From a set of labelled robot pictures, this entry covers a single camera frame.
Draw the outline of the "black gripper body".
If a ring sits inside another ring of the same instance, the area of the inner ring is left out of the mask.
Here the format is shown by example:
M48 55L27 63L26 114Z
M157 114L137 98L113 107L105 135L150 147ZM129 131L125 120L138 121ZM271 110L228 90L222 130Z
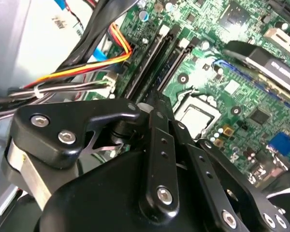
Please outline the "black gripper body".
M41 232L204 232L198 187L177 167L180 209L170 222L155 224L139 207L145 152L127 152L60 187L39 220Z

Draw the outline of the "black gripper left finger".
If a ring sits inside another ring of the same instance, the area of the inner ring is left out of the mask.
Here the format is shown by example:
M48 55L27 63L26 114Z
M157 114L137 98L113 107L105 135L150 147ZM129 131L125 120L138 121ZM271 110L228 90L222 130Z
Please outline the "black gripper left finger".
M163 94L139 104L119 98L24 106L14 114L6 160L44 210L60 187L77 178L81 156L130 145L145 157L142 212L171 219L179 211L173 119Z

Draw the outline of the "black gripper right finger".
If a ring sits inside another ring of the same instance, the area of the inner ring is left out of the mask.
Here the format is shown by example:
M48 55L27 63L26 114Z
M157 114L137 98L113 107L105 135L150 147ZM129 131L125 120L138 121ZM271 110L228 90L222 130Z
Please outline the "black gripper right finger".
M290 223L207 139L194 142L164 97L175 148L199 194L198 213L209 232L290 232Z

